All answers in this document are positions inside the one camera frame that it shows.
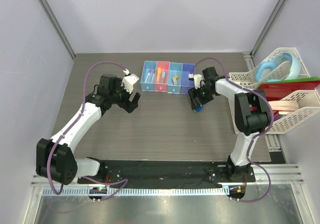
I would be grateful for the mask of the pink drawer bin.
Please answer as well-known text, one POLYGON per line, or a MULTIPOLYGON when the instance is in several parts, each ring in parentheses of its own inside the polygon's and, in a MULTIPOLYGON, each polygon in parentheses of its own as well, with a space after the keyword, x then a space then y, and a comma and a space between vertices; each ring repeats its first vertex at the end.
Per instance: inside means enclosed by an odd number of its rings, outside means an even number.
POLYGON ((155 69, 154 88, 156 92, 168 91, 169 61, 158 61, 155 69))

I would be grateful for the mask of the blue stamp block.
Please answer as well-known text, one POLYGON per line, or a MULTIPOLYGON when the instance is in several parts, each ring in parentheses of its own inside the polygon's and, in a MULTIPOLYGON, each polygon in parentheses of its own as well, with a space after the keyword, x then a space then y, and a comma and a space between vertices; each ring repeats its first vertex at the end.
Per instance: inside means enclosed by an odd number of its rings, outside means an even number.
POLYGON ((203 109, 203 107, 202 107, 202 106, 199 106, 199 107, 196 107, 193 111, 194 111, 195 113, 199 113, 202 109, 203 109))

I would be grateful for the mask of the yellow highlighter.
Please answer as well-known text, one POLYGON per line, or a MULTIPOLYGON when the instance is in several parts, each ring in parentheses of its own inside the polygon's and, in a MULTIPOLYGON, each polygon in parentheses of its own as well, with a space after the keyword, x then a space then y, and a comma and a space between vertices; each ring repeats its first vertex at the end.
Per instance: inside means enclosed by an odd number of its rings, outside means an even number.
POLYGON ((161 74, 162 74, 162 68, 158 67, 157 68, 157 74, 156 74, 156 82, 159 83, 161 79, 161 74))

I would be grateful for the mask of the blue-capped clear tube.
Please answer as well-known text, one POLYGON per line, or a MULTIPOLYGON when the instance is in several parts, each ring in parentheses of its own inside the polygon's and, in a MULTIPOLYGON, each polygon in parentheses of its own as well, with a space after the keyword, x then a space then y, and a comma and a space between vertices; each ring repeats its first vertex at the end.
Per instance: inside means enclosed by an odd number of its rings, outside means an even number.
POLYGON ((163 72, 161 73, 161 82, 162 82, 163 84, 166 82, 166 75, 167 75, 167 73, 166 73, 165 71, 163 71, 163 72))

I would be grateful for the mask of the white pink-capped marker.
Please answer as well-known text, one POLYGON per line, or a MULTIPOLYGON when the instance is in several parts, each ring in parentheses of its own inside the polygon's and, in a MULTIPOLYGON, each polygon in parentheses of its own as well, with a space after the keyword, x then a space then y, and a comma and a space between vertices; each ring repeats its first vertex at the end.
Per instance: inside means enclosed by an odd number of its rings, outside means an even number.
POLYGON ((146 77, 145 77, 145 82, 146 82, 146 83, 148 82, 148 79, 149 79, 149 77, 150 77, 151 74, 152 74, 152 69, 149 69, 149 71, 148 71, 148 73, 147 73, 147 75, 146 75, 146 77))

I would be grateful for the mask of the light blue drawer bin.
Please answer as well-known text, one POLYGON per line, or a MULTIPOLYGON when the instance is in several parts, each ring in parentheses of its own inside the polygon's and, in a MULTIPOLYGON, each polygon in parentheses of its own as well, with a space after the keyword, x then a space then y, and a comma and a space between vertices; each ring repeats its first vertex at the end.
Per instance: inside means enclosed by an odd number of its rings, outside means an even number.
POLYGON ((140 86, 144 92, 154 92, 155 91, 155 71, 157 67, 156 61, 146 60, 143 65, 140 86))

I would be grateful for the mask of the beige eraser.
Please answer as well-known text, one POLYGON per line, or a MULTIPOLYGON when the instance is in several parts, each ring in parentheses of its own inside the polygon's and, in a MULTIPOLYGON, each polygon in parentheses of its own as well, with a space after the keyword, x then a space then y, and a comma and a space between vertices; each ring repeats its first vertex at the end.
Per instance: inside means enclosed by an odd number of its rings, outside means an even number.
POLYGON ((176 80, 177 80, 177 85, 179 84, 179 75, 175 75, 176 76, 176 80))

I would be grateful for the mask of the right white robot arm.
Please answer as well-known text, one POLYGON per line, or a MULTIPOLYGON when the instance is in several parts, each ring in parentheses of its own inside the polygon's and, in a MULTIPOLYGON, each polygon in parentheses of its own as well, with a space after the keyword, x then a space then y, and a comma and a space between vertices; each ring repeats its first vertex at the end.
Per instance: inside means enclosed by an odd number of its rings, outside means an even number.
POLYGON ((253 91, 219 76, 214 67, 204 69, 202 74, 190 73, 188 79, 194 82, 194 87, 188 90, 194 112, 199 112, 214 96, 224 96, 234 104, 234 123, 238 134, 226 162, 225 174, 227 180, 237 182, 250 172, 251 155, 257 139, 273 122, 273 111, 265 92, 253 91))

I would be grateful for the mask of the purple drawer bin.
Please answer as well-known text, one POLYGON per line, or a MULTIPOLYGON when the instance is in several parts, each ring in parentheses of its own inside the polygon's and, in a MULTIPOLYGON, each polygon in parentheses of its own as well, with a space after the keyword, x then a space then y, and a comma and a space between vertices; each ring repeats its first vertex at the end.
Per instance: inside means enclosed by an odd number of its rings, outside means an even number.
POLYGON ((195 64, 183 63, 182 64, 182 75, 181 75, 181 90, 182 95, 187 95, 188 90, 192 89, 195 85, 194 82, 189 80, 189 74, 195 74, 195 64))

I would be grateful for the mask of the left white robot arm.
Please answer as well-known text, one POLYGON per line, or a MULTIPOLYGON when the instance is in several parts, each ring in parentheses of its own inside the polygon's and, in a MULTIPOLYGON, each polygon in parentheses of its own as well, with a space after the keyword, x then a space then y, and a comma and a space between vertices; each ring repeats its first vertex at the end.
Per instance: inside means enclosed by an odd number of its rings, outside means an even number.
POLYGON ((132 97, 134 85, 139 81, 135 74, 123 78, 104 74, 94 91, 71 120, 50 139, 42 138, 36 145, 36 173, 44 178, 68 185, 75 178, 89 176, 100 184, 107 176, 104 163, 96 158, 76 159, 75 149, 90 129, 113 105, 132 113, 138 107, 140 93, 132 97))

